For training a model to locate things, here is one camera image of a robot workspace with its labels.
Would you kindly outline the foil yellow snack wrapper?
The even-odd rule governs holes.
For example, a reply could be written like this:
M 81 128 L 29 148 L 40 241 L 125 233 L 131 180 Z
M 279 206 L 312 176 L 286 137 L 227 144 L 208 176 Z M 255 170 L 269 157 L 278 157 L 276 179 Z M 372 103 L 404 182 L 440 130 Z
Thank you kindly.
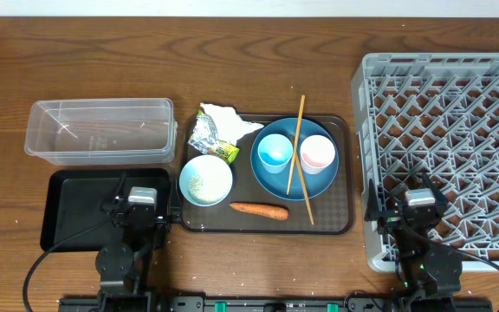
M 202 111 L 197 114 L 196 125 L 188 143 L 202 154 L 216 156 L 227 164 L 231 164 L 239 153 L 238 147 L 219 139 L 214 121 Z

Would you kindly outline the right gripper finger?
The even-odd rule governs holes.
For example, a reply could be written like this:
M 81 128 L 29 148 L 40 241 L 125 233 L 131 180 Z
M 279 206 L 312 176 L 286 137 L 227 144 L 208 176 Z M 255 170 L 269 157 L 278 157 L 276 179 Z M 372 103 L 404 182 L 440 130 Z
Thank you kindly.
M 428 188 L 432 197 L 434 198 L 434 205 L 436 207 L 447 207 L 448 199 L 443 195 L 443 193 L 436 187 L 436 185 L 431 181 L 426 172 L 421 173 L 421 179 L 423 186 Z
M 382 215 L 379 208 L 379 196 L 377 193 L 377 186 L 373 179 L 368 182 L 368 196 L 366 201 L 366 211 L 364 220 L 366 222 L 372 222 L 378 220 Z

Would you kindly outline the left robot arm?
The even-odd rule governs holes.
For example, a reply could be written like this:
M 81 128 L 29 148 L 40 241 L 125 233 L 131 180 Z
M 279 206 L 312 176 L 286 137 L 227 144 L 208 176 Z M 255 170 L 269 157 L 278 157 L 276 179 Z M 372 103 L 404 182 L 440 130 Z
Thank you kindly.
M 100 202 L 121 238 L 105 244 L 95 266 L 100 274 L 99 311 L 168 311 L 160 290 L 148 285 L 154 252 L 165 247 L 171 218 L 154 188 L 118 185 Z

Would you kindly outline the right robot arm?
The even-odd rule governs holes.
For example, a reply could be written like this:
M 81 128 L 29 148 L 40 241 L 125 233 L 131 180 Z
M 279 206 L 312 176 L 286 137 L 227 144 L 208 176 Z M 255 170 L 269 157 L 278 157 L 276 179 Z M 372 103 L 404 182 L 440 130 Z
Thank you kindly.
M 422 174 L 421 188 L 389 211 L 379 208 L 379 194 L 368 182 L 366 222 L 376 222 L 380 235 L 391 235 L 397 247 L 396 272 L 406 289 L 383 304 L 384 311 L 454 311 L 452 295 L 461 289 L 463 270 L 459 254 L 428 238 L 441 222 L 449 200 Z

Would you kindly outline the white napkin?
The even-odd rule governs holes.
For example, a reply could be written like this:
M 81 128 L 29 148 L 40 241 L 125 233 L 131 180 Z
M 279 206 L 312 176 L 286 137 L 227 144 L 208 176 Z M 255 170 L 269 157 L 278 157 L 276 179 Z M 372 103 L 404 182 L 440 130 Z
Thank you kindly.
M 214 104 L 201 103 L 200 107 L 208 115 L 217 128 L 218 138 L 233 146 L 246 134 L 263 128 L 263 124 L 245 121 L 233 107 L 222 107 Z

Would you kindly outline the light blue rice bowl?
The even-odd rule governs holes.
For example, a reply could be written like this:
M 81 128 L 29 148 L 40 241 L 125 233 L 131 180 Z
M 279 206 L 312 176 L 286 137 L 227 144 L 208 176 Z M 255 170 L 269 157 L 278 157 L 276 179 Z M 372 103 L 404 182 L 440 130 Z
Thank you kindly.
M 189 160 L 179 176 L 183 196 L 193 205 L 212 206 L 227 197 L 233 186 L 230 166 L 212 155 Z

